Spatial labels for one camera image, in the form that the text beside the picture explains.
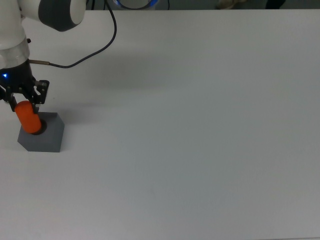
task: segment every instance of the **orange object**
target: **orange object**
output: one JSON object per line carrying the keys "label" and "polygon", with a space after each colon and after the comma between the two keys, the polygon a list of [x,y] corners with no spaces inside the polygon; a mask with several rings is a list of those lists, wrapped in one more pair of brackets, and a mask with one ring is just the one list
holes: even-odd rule
{"label": "orange object", "polygon": [[35,134],[41,130],[41,121],[38,114],[34,113],[32,104],[29,101],[19,102],[15,107],[15,113],[18,116],[23,129],[28,134]]}

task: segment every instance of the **table surface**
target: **table surface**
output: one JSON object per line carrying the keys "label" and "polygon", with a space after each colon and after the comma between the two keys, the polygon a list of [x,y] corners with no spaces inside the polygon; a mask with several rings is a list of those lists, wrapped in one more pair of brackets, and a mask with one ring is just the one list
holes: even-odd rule
{"label": "table surface", "polygon": [[[0,239],[320,236],[319,13],[117,11],[102,54],[32,66],[64,138],[26,152],[0,104]],[[30,58],[58,64],[113,34],[107,11],[24,27]]]}

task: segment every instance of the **black cable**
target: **black cable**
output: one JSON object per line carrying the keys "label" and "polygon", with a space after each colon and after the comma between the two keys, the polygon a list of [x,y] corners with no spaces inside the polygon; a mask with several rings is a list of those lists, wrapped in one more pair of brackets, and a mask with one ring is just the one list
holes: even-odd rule
{"label": "black cable", "polygon": [[54,64],[54,63],[51,63],[51,62],[50,62],[50,63],[49,63],[50,66],[56,67],[56,68],[61,68],[61,69],[69,69],[69,68],[72,68],[72,67],[74,67],[74,66],[82,63],[83,61],[85,61],[85,60],[87,60],[87,59],[89,59],[89,58],[91,58],[91,57],[93,57],[93,56],[95,56],[95,55],[103,52],[104,50],[106,50],[106,49],[114,42],[114,40],[115,40],[115,38],[116,38],[116,35],[117,35],[117,31],[118,31],[117,21],[116,21],[115,15],[114,15],[114,13],[112,12],[112,9],[111,9],[108,1],[107,1],[107,0],[104,0],[104,3],[105,3],[106,7],[108,8],[108,10],[109,10],[109,12],[110,12],[110,14],[111,14],[111,17],[112,17],[112,20],[113,20],[113,25],[114,25],[114,33],[113,33],[113,36],[112,36],[112,39],[110,40],[110,42],[109,42],[105,47],[103,47],[103,48],[101,48],[100,50],[98,50],[98,51],[96,51],[96,52],[94,52],[94,53],[92,53],[92,54],[90,54],[90,55],[88,55],[88,56],[80,59],[79,61],[75,62],[74,64],[67,65],[67,66],[63,66],[63,65],[58,65],[58,64]]}
{"label": "black cable", "polygon": [[91,10],[95,10],[96,0],[92,0]]}

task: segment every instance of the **gray block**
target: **gray block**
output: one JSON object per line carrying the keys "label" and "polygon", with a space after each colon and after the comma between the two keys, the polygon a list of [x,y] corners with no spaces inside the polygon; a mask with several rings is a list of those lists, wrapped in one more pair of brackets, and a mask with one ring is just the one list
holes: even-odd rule
{"label": "gray block", "polygon": [[25,132],[21,127],[18,143],[28,152],[59,153],[65,124],[56,112],[39,112],[40,119],[46,122],[46,129],[39,135]]}

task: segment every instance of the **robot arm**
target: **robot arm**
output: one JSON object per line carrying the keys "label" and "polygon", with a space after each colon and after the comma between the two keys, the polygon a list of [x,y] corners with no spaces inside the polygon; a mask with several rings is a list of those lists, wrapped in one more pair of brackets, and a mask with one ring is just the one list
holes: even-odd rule
{"label": "robot arm", "polygon": [[22,27],[24,17],[67,31],[84,18],[86,0],[1,0],[0,3],[0,100],[15,111],[14,94],[23,94],[32,104],[44,104],[49,81],[37,81],[31,71],[30,50]]}
{"label": "robot arm", "polygon": [[30,53],[22,16],[64,32],[81,23],[86,0],[1,0],[0,69],[24,63]]}

